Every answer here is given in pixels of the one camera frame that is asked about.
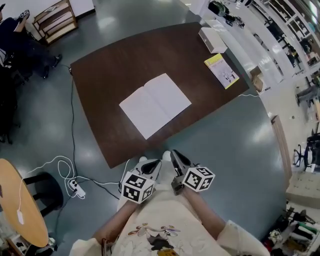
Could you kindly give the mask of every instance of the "white cabinet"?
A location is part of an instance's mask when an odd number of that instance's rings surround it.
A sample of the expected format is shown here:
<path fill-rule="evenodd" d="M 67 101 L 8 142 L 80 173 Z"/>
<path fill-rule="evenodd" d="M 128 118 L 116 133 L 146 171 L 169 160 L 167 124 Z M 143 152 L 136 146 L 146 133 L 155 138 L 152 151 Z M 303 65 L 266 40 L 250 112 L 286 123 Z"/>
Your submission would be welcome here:
<path fill-rule="evenodd" d="M 320 173 L 292 173 L 286 197 L 296 204 L 320 209 Z"/>

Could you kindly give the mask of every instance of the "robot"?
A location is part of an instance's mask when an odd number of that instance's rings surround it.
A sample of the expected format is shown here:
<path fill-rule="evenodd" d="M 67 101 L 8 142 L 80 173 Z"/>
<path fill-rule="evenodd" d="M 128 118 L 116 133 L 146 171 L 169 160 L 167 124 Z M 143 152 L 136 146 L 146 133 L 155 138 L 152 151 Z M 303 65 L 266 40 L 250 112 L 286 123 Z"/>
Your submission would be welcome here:
<path fill-rule="evenodd" d="M 196 192 L 209 189 L 215 175 L 207 167 L 203 167 L 199 163 L 192 163 L 175 149 L 166 151 L 164 156 L 165 159 L 172 162 L 172 171 L 177 174 L 171 182 L 175 195 L 180 194 L 185 186 Z M 165 160 L 146 159 L 140 161 L 126 173 L 121 184 L 121 195 L 138 204 L 149 198 L 155 189 L 163 161 Z"/>

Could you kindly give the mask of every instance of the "table leg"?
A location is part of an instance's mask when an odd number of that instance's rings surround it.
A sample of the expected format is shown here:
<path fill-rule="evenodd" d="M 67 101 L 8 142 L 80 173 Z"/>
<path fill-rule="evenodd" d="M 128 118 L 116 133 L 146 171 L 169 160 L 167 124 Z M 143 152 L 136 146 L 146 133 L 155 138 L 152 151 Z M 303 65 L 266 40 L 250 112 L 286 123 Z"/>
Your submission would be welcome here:
<path fill-rule="evenodd" d="M 49 198 L 50 197 L 50 194 L 48 193 L 37 193 L 35 195 L 33 195 L 33 199 L 36 201 L 40 198 Z"/>
<path fill-rule="evenodd" d="M 53 210 L 56 210 L 57 208 L 60 208 L 62 205 L 58 200 L 54 201 L 52 204 L 50 204 L 48 207 L 44 208 L 41 210 L 41 215 L 44 217 L 51 213 Z"/>
<path fill-rule="evenodd" d="M 40 175 L 37 175 L 37 176 L 25 178 L 25 179 L 23 179 L 23 180 L 24 180 L 24 183 L 25 183 L 26 185 L 29 185 L 29 184 L 32 184 L 32 183 L 36 183 L 36 182 L 41 182 L 41 181 L 44 181 L 44 180 L 48 180 L 48 179 L 50 179 L 50 178 L 51 178 L 50 175 L 48 175 L 47 173 L 43 173 L 43 174 L 40 174 Z"/>

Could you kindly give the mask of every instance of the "white cable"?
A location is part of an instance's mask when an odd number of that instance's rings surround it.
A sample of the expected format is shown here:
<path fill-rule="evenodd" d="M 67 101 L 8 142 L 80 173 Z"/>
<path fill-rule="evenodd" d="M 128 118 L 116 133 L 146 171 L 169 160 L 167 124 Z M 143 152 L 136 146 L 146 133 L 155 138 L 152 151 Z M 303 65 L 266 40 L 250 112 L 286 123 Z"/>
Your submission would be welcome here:
<path fill-rule="evenodd" d="M 126 169 L 127 169 L 127 164 L 129 163 L 130 159 L 128 159 L 128 161 L 126 161 L 125 166 L 124 166 L 124 171 L 120 180 L 120 183 L 122 182 L 122 180 L 124 179 L 125 173 L 126 173 Z"/>
<path fill-rule="evenodd" d="M 78 196 L 78 198 L 80 198 L 80 199 L 85 199 L 85 196 L 80 197 L 78 194 L 75 194 L 74 196 L 72 196 L 72 194 L 70 195 L 70 194 L 69 194 L 69 191 L 68 191 L 68 188 L 67 188 L 67 184 L 68 184 L 69 189 L 71 189 L 72 191 L 74 191 L 74 190 L 70 187 L 70 184 L 67 182 L 67 181 L 69 181 L 69 180 L 74 180 L 74 179 L 76 179 L 76 178 L 81 178 L 81 179 L 85 179 L 85 180 L 92 180 L 94 183 L 99 184 L 99 185 L 119 184 L 119 182 L 100 183 L 100 182 L 97 182 L 97 181 L 95 181 L 95 180 L 93 180 L 93 179 L 90 179 L 90 178 L 86 178 L 86 177 L 82 177 L 82 176 L 76 176 L 75 169 L 74 169 L 74 165 L 73 165 L 72 161 L 71 161 L 68 157 L 66 157 L 66 156 L 57 155 L 54 159 L 52 159 L 52 160 L 49 161 L 49 162 L 44 163 L 42 166 L 39 166 L 39 167 L 37 167 L 37 168 L 35 168 L 35 169 L 31 170 L 31 171 L 28 171 L 28 172 L 25 174 L 24 178 L 21 179 L 20 186 L 19 186 L 19 208 L 18 208 L 18 211 L 20 211 L 20 208 L 21 208 L 21 187 L 22 187 L 22 182 L 23 182 L 23 180 L 25 179 L 25 177 L 26 177 L 28 174 L 30 174 L 30 173 L 38 170 L 38 169 L 41 169 L 41 168 L 44 167 L 45 165 L 51 164 L 51 163 L 52 163 L 54 160 L 56 160 L 57 158 L 67 159 L 67 160 L 69 160 L 70 163 L 71 163 L 72 176 L 69 177 L 69 175 L 70 175 L 70 173 L 71 173 L 71 167 L 70 167 L 70 165 L 69 165 L 66 161 L 64 161 L 64 160 L 59 160 L 59 161 L 58 161 L 58 172 L 59 172 L 59 175 L 60 175 L 61 178 L 64 179 L 64 187 L 65 187 L 66 193 L 67 193 L 67 195 L 68 195 L 69 197 L 71 197 L 71 198 L 75 198 L 76 196 Z M 125 172 L 126 172 L 126 168 L 127 168 L 128 162 L 129 162 L 129 160 L 128 160 L 128 161 L 126 162 L 126 164 L 125 164 L 124 172 L 123 172 L 123 175 L 122 175 L 122 178 L 121 178 L 121 181 L 120 181 L 120 182 L 122 182 L 122 180 L 123 180 L 123 178 L 124 178 L 124 175 L 125 175 Z M 62 174 L 61 174 L 61 172 L 60 172 L 60 168 L 59 168 L 60 163 L 65 163 L 65 164 L 69 167 L 69 172 L 68 172 L 67 176 L 65 176 L 65 177 L 62 176 Z"/>
<path fill-rule="evenodd" d="M 246 96 L 246 97 L 247 97 L 247 96 L 252 96 L 252 97 L 260 97 L 259 95 L 252 95 L 252 94 L 247 94 L 247 95 L 244 95 L 244 94 L 240 94 L 239 96 Z"/>

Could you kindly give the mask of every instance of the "white paper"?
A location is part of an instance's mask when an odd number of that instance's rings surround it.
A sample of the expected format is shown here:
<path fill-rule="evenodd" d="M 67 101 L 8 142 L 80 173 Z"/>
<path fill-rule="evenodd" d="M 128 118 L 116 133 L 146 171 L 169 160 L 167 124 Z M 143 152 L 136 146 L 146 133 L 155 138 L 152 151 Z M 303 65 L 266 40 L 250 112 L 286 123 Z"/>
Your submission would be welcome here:
<path fill-rule="evenodd" d="M 171 78 L 162 74 L 148 81 L 119 106 L 148 139 L 190 104 Z"/>
<path fill-rule="evenodd" d="M 166 73 L 148 81 L 144 88 L 170 119 L 191 105 L 190 100 Z"/>
<path fill-rule="evenodd" d="M 52 11 L 54 11 L 55 9 L 57 9 L 58 8 L 58 6 L 52 6 L 52 7 L 49 7 L 48 9 L 46 9 L 45 10 L 45 12 L 52 12 Z"/>
<path fill-rule="evenodd" d="M 120 107 L 145 139 L 170 121 L 143 87 L 122 101 Z"/>

